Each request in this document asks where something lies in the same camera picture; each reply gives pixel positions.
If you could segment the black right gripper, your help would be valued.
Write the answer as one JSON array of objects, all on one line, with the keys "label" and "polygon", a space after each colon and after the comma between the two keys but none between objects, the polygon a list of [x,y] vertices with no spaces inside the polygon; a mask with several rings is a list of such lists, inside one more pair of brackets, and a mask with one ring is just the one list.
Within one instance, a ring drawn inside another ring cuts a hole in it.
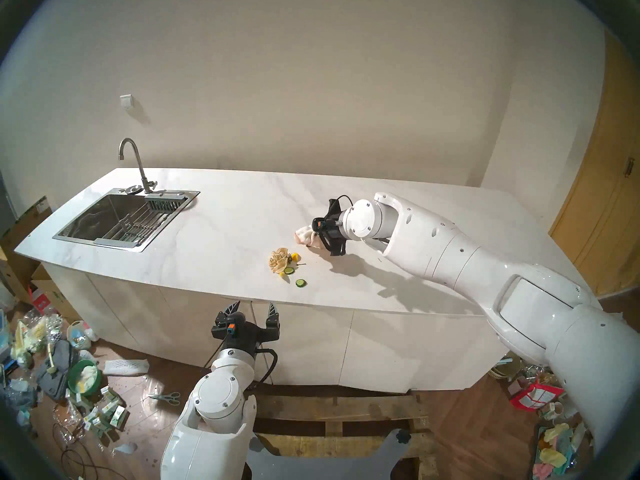
[{"label": "black right gripper", "polygon": [[314,232],[315,235],[332,257],[346,254],[347,238],[344,235],[344,214],[341,213],[339,199],[329,199],[326,214],[312,220],[313,225],[319,225],[319,232]]}]

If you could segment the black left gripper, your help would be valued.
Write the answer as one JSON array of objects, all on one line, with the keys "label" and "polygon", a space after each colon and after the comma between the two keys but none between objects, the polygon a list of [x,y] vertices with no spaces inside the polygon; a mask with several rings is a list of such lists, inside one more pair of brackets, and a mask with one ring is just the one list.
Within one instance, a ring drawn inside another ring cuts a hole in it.
[{"label": "black left gripper", "polygon": [[269,302],[265,328],[247,321],[244,313],[238,312],[240,303],[240,300],[233,301],[216,316],[211,335],[221,341],[217,352],[238,350],[255,354],[259,345],[280,338],[279,312],[272,301]]}]

